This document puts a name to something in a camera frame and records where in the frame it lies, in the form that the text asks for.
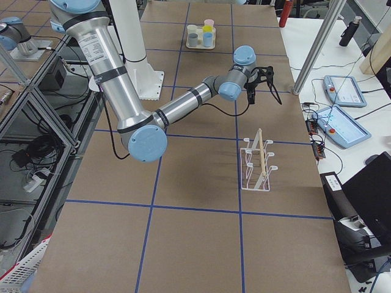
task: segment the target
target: red water bottle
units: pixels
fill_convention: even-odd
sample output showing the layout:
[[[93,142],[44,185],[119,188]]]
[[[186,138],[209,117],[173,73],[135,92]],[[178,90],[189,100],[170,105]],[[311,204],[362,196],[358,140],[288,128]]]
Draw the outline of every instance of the red water bottle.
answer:
[[[283,5],[282,13],[280,16],[280,23],[279,23],[280,27],[285,27],[289,14],[291,14],[292,7],[293,7],[293,0],[285,0],[285,4]]]

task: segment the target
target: yellow cup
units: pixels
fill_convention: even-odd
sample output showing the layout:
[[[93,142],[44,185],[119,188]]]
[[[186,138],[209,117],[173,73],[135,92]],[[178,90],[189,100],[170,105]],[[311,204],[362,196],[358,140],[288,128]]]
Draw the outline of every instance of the yellow cup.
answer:
[[[203,26],[202,27],[202,32],[203,33],[212,32],[212,31],[213,31],[213,27],[211,27],[211,26]]]

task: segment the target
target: sticker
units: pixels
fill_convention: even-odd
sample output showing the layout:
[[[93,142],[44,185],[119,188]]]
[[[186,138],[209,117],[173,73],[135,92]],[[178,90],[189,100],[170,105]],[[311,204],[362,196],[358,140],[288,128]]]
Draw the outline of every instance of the sticker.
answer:
[[[81,40],[79,45],[89,65],[94,65],[98,62],[109,59],[97,34],[93,34],[90,37]]]
[[[337,177],[335,177],[334,175],[329,175],[325,176],[325,178],[328,181],[332,191],[342,190],[342,187],[338,182]]]

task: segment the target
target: pink cup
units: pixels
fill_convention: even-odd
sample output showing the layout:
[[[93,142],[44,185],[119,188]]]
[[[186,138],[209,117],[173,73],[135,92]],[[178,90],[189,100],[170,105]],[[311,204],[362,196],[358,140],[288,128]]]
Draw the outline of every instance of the pink cup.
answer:
[[[203,21],[203,24],[206,25],[206,26],[211,26],[211,27],[213,27],[214,21],[213,21],[213,20],[204,20],[204,21]]]

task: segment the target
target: tablet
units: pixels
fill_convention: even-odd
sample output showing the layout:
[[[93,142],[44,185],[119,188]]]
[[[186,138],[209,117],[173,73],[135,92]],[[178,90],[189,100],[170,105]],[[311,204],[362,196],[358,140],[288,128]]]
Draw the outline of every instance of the tablet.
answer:
[[[367,102],[352,76],[326,75],[324,90],[329,99],[342,107],[365,107]]]
[[[312,114],[326,135],[342,148],[369,139],[371,134],[338,105],[321,109]]]

